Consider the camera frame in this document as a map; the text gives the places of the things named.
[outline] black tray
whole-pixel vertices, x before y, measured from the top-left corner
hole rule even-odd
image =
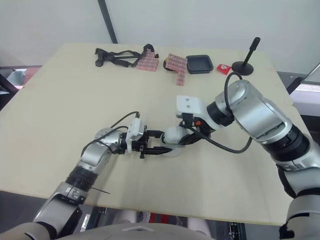
[[[208,74],[214,69],[208,55],[190,55],[186,57],[190,74]]]

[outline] floor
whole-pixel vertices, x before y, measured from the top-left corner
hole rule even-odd
[[[29,69],[26,74],[25,83],[31,78],[39,68]],[[279,72],[278,73],[281,80],[285,86],[288,86],[294,79],[292,74]],[[312,125],[310,130],[314,135],[314,138],[320,141],[320,132],[317,128],[318,119],[305,118],[303,119],[308,122],[308,125]],[[0,233],[17,226],[21,223],[30,222],[33,220],[37,210],[45,202],[45,199],[30,197],[24,195],[13,194],[9,192],[0,191]],[[91,206],[81,207],[83,214],[80,223],[83,222],[86,214],[92,212]],[[110,224],[110,219],[116,212],[116,209],[108,209],[107,215],[103,219],[105,225]],[[176,224],[176,217],[169,216],[167,222],[169,224]],[[223,221],[207,221],[211,234],[217,240],[230,240],[229,233],[229,223]],[[279,227],[278,226],[268,226],[268,225],[256,225],[256,224],[245,224],[245,236],[242,236],[242,240],[275,240],[279,239]],[[78,224],[76,232],[79,232],[81,224]]]

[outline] beige tabletop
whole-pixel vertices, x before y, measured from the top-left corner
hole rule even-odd
[[[140,111],[148,129],[165,131],[179,122],[177,95],[211,103],[223,91],[226,76],[216,69],[209,74],[188,74],[185,85],[176,86],[177,74],[162,67],[169,53],[182,57],[207,54],[215,67],[241,61],[247,54],[154,47],[160,64],[156,72],[148,72],[111,62],[95,66],[95,48],[142,52],[142,46],[63,45],[0,112],[0,189],[47,198],[66,179],[83,146],[100,129],[129,112]],[[254,72],[244,79],[308,133],[267,56],[256,51],[250,62]],[[236,123],[211,137],[234,149],[242,148],[248,139]],[[283,224],[291,201],[275,163],[255,142],[242,154],[223,151],[202,140],[173,158],[148,155],[139,159],[137,152],[114,155],[95,187],[111,194],[92,189],[86,204],[259,224]]]

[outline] robotic arm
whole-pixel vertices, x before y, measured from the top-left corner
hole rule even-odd
[[[147,130],[136,116],[127,132],[104,128],[84,147],[80,160],[65,182],[45,202],[33,223],[25,223],[5,233],[16,239],[56,239],[73,233],[81,216],[89,189],[108,163],[112,154],[126,150],[145,155],[177,156],[183,147],[205,139],[231,153],[242,153],[253,139],[274,160],[284,190],[294,198],[286,223],[280,228],[281,239],[319,239],[320,233],[320,148],[311,137],[292,124],[278,107],[248,81],[240,79],[219,94],[215,101],[204,105],[197,97],[178,96],[178,126],[166,132]],[[210,134],[236,121],[250,139],[241,150],[233,150],[213,141]],[[161,146],[148,148],[150,137],[159,138]]]

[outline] black strap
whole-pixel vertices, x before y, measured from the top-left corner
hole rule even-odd
[[[98,55],[98,59],[95,61],[95,65],[97,67],[101,67],[104,65],[105,61],[109,61],[112,62],[115,65],[120,65],[123,66],[125,68],[128,68],[129,66],[131,67],[135,67],[139,60],[141,59],[142,56],[144,56],[144,54],[147,52],[147,49],[150,49],[151,52],[154,52],[155,49],[151,44],[147,44],[143,47],[143,52],[142,53],[138,53],[136,51],[131,51],[131,50],[125,50],[125,51],[121,51],[121,52],[107,52],[106,50],[103,50],[101,48],[96,48],[95,49],[95,53],[96,55]],[[122,54],[125,53],[129,53],[132,56],[120,56]],[[134,63],[131,63],[129,61],[126,60],[122,60],[122,59],[133,59],[136,58],[136,60],[134,61]]]

